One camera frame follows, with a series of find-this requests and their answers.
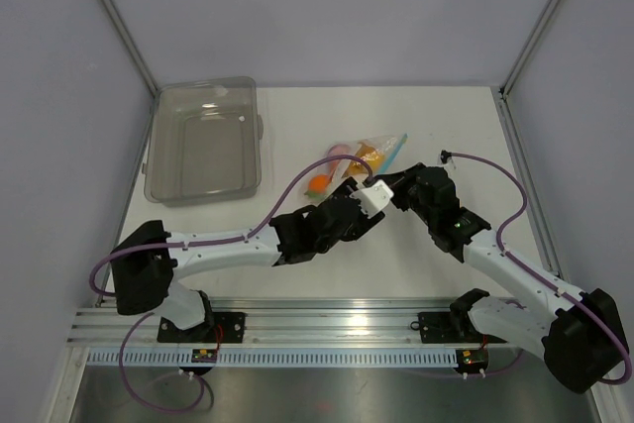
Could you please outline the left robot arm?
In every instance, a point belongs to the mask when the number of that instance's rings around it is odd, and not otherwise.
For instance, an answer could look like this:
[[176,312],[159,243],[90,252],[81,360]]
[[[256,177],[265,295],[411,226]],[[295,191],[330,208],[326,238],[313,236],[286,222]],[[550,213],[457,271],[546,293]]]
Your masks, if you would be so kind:
[[304,264],[340,242],[358,240],[380,222],[392,192],[380,181],[356,190],[346,185],[317,206],[272,218],[260,230],[236,236],[170,233],[162,221],[143,224],[114,252],[111,261],[117,312],[152,313],[193,342],[213,332],[209,297],[182,284],[186,277],[239,266]]

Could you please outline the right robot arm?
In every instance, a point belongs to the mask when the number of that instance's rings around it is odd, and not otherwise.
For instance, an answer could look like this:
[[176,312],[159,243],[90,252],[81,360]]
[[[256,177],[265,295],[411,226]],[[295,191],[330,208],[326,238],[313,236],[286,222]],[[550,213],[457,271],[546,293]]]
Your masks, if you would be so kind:
[[461,204],[442,167],[418,163],[386,182],[394,206],[414,212],[442,252],[487,275],[520,302],[496,305],[480,296],[450,315],[456,337],[498,337],[540,358],[575,393],[597,383],[630,380],[630,349],[617,304],[607,292],[586,292],[523,262],[503,242],[501,230]]

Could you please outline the clear plastic container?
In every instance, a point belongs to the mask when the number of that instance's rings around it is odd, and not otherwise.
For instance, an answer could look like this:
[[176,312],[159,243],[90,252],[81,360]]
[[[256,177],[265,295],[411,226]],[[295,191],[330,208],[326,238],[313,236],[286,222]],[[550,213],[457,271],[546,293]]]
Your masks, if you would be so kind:
[[184,206],[254,196],[264,124],[247,76],[164,87],[144,164],[147,200]]

